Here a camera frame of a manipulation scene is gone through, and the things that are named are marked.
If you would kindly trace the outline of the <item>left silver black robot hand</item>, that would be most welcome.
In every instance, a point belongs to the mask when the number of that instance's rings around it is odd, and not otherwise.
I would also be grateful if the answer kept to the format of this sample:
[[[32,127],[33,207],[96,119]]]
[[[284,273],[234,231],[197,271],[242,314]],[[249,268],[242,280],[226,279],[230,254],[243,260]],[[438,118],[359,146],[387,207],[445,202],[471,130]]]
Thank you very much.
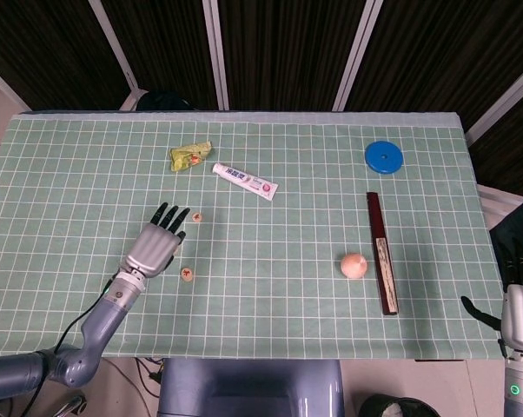
[[[144,278],[153,278],[163,272],[173,261],[177,248],[185,239],[186,233],[180,230],[190,212],[179,207],[169,208],[162,203],[150,221],[142,228],[130,251],[123,257],[121,270],[138,273]]]

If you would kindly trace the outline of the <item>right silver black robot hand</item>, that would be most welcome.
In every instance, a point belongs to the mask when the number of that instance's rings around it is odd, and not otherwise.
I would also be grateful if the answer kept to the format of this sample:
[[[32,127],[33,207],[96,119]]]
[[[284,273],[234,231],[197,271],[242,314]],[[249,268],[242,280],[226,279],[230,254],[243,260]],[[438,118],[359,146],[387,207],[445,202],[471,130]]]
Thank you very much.
[[[500,334],[498,343],[503,354],[506,354],[506,348],[523,353],[523,243],[514,239],[513,249],[502,243],[498,249],[504,279],[501,317],[480,311],[466,296],[461,296],[460,300],[474,319]]]

